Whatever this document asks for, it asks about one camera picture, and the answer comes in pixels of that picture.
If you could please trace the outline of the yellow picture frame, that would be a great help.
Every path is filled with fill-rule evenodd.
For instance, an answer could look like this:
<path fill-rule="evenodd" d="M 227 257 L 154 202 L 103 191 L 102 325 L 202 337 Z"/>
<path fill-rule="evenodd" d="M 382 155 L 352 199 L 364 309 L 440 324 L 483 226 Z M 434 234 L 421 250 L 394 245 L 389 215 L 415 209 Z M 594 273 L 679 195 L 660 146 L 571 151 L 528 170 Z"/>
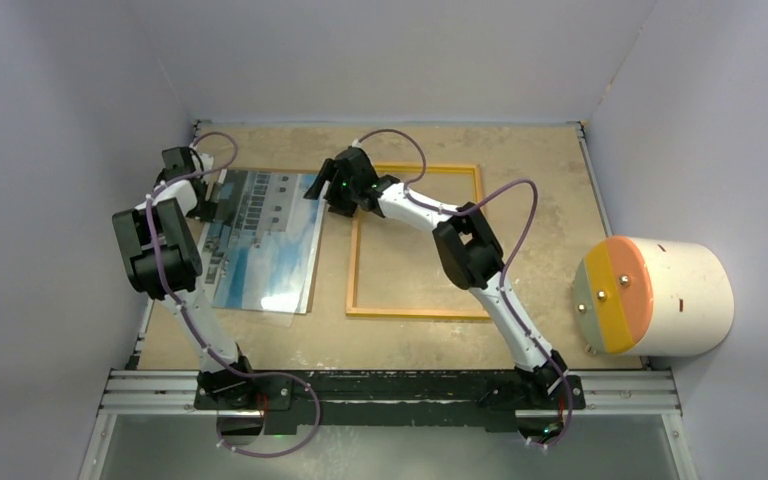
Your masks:
<path fill-rule="evenodd" d="M 472 180 L 473 202 L 484 196 L 482 172 L 478 165 L 443 164 L 430 166 L 428 171 L 433 174 L 466 175 Z M 351 221 L 349 271 L 345 299 L 345 313 L 348 317 L 357 318 L 400 318 L 412 320 L 446 320 L 446 321 L 489 321 L 490 317 L 483 310 L 454 310 L 454 309 L 409 309 L 409 308 L 373 308 L 357 305 L 358 275 L 360 266 L 361 223 L 364 213 L 360 211 Z"/>

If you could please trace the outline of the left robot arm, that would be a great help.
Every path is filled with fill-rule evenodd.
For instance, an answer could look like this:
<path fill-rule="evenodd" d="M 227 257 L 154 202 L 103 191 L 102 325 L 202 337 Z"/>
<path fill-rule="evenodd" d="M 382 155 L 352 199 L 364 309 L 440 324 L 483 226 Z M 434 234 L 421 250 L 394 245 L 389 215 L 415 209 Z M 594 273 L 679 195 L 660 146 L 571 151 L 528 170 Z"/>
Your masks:
<path fill-rule="evenodd" d="M 206 206 L 209 172 L 191 146 L 162 152 L 164 168 L 144 201 L 112 215 L 124 270 L 132 288 L 157 301 L 182 325 L 199 359 L 199 388 L 244 409 L 258 382 L 238 344 L 220 326 L 200 278 L 203 265 L 187 224 Z"/>

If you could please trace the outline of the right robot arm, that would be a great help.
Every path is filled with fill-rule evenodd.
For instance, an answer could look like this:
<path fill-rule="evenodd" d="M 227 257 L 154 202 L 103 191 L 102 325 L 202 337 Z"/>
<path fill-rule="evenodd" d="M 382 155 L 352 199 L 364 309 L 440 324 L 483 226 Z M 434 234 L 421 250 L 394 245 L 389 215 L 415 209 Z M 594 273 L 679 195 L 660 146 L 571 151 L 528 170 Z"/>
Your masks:
<path fill-rule="evenodd" d="M 430 233 L 449 281 L 477 299 L 504 339 L 524 399 L 544 407 L 560 391 L 573 394 L 568 367 L 508 280 L 509 263 L 480 205 L 446 204 L 414 192 L 408 182 L 379 175 L 359 146 L 325 159 L 304 196 L 325 200 L 331 212 L 345 217 L 363 210 Z"/>

